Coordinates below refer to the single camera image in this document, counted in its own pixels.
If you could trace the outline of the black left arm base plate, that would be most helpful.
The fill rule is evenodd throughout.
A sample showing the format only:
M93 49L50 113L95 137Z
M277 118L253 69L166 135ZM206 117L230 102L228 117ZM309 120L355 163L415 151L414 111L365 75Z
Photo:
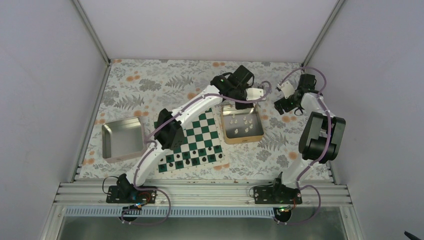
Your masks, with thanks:
M118 186L110 186L105 201L108 204L154 204L157 190L155 186L142 186L141 190L133 188L129 193L124 193Z

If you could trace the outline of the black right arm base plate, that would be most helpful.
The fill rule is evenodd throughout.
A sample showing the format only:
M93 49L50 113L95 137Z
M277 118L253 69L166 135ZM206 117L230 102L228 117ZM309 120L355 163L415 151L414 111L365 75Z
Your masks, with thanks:
M278 189L270 185L254 186L253 198L257 205L300 205L303 203L300 190L286 186L282 186Z

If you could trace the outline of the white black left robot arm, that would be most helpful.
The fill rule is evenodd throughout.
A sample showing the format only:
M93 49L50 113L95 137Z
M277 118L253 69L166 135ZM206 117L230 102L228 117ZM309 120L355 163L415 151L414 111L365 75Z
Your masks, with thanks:
M157 118L157 127L146 137L147 149L137 163L116 182L119 196L131 203L139 197L139 186L155 168L165 154L183 143L184 129L200 114L225 100L233 101L242 109L253 105L248 100L247 90L252 87L248 82L254 74L245 66L239 66L234 72L215 76L210 84L197 96L173 110L162 109Z

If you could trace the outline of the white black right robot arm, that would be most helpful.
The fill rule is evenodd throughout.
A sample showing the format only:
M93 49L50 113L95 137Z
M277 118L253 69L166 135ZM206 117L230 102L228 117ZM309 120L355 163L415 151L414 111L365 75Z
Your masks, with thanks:
M281 174L282 184L270 191L272 200L278 204L289 199L289 188L299 188L317 165L333 161L341 147L346 120L330 111L315 85L315 76L303 73L297 87L293 87L286 78L277 87L283 97L274 102L274 107L281 115L294 110L308 114L298 142L298 157L288 171Z

